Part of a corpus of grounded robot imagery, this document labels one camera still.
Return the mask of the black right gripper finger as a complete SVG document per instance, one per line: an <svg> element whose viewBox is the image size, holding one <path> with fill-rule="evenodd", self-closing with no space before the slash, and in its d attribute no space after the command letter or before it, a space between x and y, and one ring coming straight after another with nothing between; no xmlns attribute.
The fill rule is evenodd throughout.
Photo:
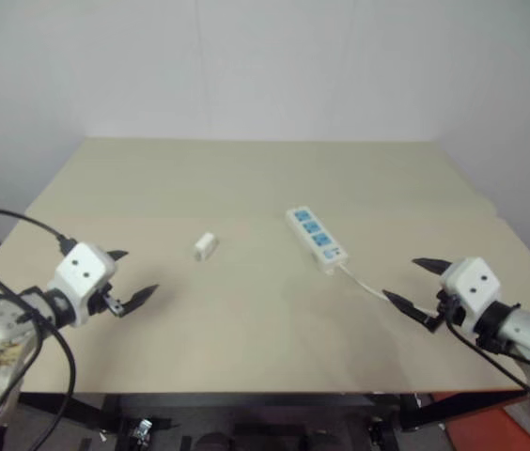
<svg viewBox="0 0 530 451"><path fill-rule="evenodd" d="M435 333L444 323L444 315L442 313L431 315L420 310L411 301L394 292L384 290L382 293L399 312L422 325L431 333Z"/></svg>
<svg viewBox="0 0 530 451"><path fill-rule="evenodd" d="M442 276L451 267L452 262L429 257L417 257L412 260L412 263L423 268L424 270Z"/></svg>

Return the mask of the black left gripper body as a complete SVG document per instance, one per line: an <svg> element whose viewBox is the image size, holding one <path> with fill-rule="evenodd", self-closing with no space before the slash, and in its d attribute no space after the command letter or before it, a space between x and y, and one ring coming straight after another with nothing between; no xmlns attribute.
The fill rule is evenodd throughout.
<svg viewBox="0 0 530 451"><path fill-rule="evenodd" d="M98 315L108 310L116 317L122 316L122 304L119 300L113 298L110 294L112 285L106 283L103 287L97 289L87 301L87 310L89 316Z"/></svg>

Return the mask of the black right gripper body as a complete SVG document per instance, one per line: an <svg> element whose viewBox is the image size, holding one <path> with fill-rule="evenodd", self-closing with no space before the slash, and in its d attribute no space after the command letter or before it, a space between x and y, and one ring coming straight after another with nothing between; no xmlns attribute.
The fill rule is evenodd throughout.
<svg viewBox="0 0 530 451"><path fill-rule="evenodd" d="M437 316L433 321L435 326L449 321L453 325L461 326L465 319L465 310L460 305L460 300L456 295L449 295L441 289L436 298L438 304L436 307Z"/></svg>

